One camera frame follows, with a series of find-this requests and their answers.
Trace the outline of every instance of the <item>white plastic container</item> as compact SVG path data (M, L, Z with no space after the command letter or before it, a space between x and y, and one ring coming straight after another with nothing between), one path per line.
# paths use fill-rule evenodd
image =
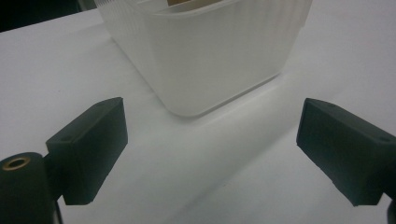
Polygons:
M195 116L277 75L312 0L95 2L163 104Z

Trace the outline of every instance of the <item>container rim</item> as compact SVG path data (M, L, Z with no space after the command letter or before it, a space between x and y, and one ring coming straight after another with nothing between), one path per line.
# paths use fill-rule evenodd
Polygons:
M221 7L226 7L228 5L231 5L231 4L234 4L234 3L237 3L237 2L249 1L249 0L220 0L220 1L216 2L216 3L210 4L210 5L207 5L207 6L204 6L204 7L198 7L198 8L193 9L193 10L188 10L188 11L183 11L183 12L174 12L174 13L163 13L163 12L151 13L151 12L143 9L142 7L140 7L134 1L131 1L131 0L120 0L120 1L124 1L126 4L128 4L131 7L133 7L136 11L139 11L140 13L146 14L148 16L161 17L161 18L166 18L166 19L175 19L175 20L177 20L177 19L184 19L184 18L188 18L188 17L198 16L198 15L210 12L210 11L214 11L214 10L219 9Z

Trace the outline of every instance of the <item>brown object inside container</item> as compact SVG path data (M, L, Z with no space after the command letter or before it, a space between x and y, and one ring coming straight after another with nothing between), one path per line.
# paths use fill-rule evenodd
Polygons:
M190 1L190 0L168 0L168 5L173 6L173 5L177 5L177 4L188 2L188 1Z

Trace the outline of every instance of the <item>plastic container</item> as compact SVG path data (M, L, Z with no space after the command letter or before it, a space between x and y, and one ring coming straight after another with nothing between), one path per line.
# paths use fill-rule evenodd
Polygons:
M196 116L277 75L312 0L95 0L173 113Z

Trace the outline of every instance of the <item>white table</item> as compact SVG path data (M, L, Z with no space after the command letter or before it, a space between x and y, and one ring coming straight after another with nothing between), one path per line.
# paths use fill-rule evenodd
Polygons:
M314 0L283 72L198 119L169 113L97 10L0 34L0 158L35 151L89 106L124 98L129 144L66 224L386 223L296 146L304 98L396 134L396 1Z

